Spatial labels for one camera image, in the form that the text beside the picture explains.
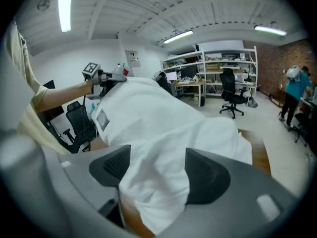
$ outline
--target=brick wall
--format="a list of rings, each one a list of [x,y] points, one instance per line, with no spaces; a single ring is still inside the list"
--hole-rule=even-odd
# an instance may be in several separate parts
[[[310,80],[317,83],[316,59],[308,40],[300,40],[283,46],[244,41],[246,49],[257,47],[258,85],[261,91],[276,95],[280,84],[288,82],[283,70],[292,65],[307,66],[311,73]]]

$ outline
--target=black pants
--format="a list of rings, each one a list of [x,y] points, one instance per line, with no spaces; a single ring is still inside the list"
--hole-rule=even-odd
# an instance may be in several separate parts
[[[287,120],[286,120],[286,124],[288,126],[291,125],[291,120],[293,118],[294,111],[295,111],[297,105],[298,105],[298,100],[294,96],[292,96],[292,95],[290,95],[288,93],[285,93],[285,104],[284,104],[284,106],[282,108],[281,117],[284,118],[287,110],[289,109]]]

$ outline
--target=beige shirt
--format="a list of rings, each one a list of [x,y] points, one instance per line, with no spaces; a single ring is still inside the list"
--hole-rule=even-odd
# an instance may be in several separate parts
[[[17,128],[18,133],[30,136],[40,145],[52,148],[60,154],[69,153],[45,128],[35,112],[34,107],[39,104],[47,88],[37,81],[32,72],[25,40],[18,32],[15,22],[10,23],[8,32],[4,36],[4,43],[14,66],[35,94],[20,120]]]

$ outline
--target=computer monitor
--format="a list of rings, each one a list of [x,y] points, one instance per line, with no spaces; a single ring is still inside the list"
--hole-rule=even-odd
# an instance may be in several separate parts
[[[242,74],[234,74],[234,81],[243,82],[243,75]]]
[[[195,77],[197,74],[197,66],[188,66],[181,69],[182,77]]]
[[[173,72],[167,73],[167,74],[166,74],[166,77],[167,77],[167,80],[168,80],[168,81],[177,80],[177,72],[176,72],[176,71],[173,71]]]

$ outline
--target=teal shirt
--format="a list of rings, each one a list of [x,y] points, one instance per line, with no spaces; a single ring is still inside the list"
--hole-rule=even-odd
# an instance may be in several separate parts
[[[286,86],[286,93],[295,97],[298,101],[301,99],[305,89],[309,86],[309,78],[308,76],[301,71],[300,81],[289,81]]]

